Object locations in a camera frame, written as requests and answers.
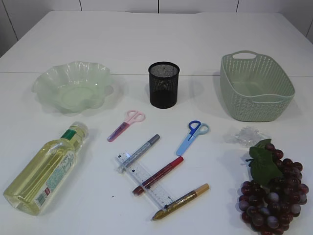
marker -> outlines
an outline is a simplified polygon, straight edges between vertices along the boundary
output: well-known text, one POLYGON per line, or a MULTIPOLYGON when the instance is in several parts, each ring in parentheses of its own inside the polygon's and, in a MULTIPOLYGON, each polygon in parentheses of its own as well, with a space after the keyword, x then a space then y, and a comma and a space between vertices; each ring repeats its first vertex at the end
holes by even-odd
POLYGON ((163 219, 165 216, 176 211, 177 209, 181 208, 183 205, 187 204, 188 202, 191 202, 196 197, 206 192, 209 188, 210 186, 208 184, 204 184, 201 187, 187 193, 186 195, 182 196, 180 199, 177 199, 175 202, 172 202, 170 205, 165 207, 165 210, 159 210, 157 213, 155 213, 151 221, 163 219))
MULTIPOLYGON (((177 165, 179 165, 184 159, 182 158, 182 156, 176 158, 174 161, 172 161, 171 163, 169 163, 168 165, 166 165, 165 167, 163 167, 161 170, 159 170, 156 174, 154 174, 152 177, 150 177, 149 179, 147 179, 146 181, 144 181, 142 183, 142 185, 145 188, 150 188, 155 182, 157 182, 158 180, 160 180, 163 176, 165 176, 166 174, 168 174, 171 170, 173 170, 177 165)), ((133 194, 135 195, 140 195, 144 192, 145 190, 141 187, 138 186, 137 188, 135 188, 133 190, 133 194)))
POLYGON ((158 140, 160 139, 160 136, 156 134, 153 136, 148 142, 146 142, 143 146, 141 146, 134 154, 132 154, 128 159, 125 160, 118 168, 117 171, 119 173, 122 173, 125 171, 126 168, 128 168, 134 161, 136 161, 138 158, 140 158, 145 152, 148 151, 149 148, 152 147, 158 140))

white wall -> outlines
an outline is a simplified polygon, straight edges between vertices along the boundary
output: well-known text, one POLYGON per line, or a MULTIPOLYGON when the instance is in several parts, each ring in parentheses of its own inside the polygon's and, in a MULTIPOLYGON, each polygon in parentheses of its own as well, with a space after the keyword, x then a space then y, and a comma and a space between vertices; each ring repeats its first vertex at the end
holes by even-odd
POLYGON ((52 10, 80 11, 79 0, 3 0, 18 39, 52 10))
POLYGON ((12 25, 0 1, 0 57, 6 53, 16 43, 12 25))
POLYGON ((236 12, 238 0, 159 0, 160 13, 236 12))
MULTIPOLYGON (((313 0, 0 0, 0 55, 51 10, 129 11, 142 13, 280 12, 302 34, 313 20, 313 0)), ((313 42, 313 27, 308 38, 313 42)))
POLYGON ((157 13, 157 0, 81 0, 84 11, 157 13))
POLYGON ((240 0, 238 12, 280 12, 306 35, 313 20, 313 0, 240 0))

pink scissors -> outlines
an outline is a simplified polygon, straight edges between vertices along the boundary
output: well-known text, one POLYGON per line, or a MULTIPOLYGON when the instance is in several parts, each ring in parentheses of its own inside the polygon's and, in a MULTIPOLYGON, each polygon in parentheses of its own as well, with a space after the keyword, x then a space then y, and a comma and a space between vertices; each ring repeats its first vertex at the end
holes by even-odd
POLYGON ((120 134, 122 134, 130 125, 135 122, 142 122, 146 116, 138 110, 127 111, 127 118, 125 121, 108 137, 108 141, 112 142, 120 134))

cooking oil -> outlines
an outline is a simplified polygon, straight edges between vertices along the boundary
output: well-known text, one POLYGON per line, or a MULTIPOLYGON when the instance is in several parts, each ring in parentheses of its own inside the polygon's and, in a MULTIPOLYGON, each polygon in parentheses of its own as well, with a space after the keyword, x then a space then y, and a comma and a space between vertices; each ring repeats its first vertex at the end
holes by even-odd
POLYGON ((88 128, 74 122, 60 139, 46 143, 3 195, 16 209, 38 215, 73 169, 88 128))

blue scissors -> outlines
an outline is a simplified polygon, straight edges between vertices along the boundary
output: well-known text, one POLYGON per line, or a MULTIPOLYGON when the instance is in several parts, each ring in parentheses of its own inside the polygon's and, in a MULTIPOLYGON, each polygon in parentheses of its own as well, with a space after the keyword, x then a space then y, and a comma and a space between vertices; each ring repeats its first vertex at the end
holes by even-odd
POLYGON ((210 127, 205 124, 205 123, 201 123, 199 121, 191 121, 189 123, 189 129, 190 129, 190 133, 187 135, 187 137, 184 139, 183 143, 180 145, 180 147, 178 148, 176 155, 177 156, 181 156, 184 154, 184 152, 187 150, 187 148, 191 145, 191 143, 196 139, 196 137, 198 135, 204 135, 206 133, 209 132, 210 127), (192 128, 192 124, 197 124, 196 128, 192 128))

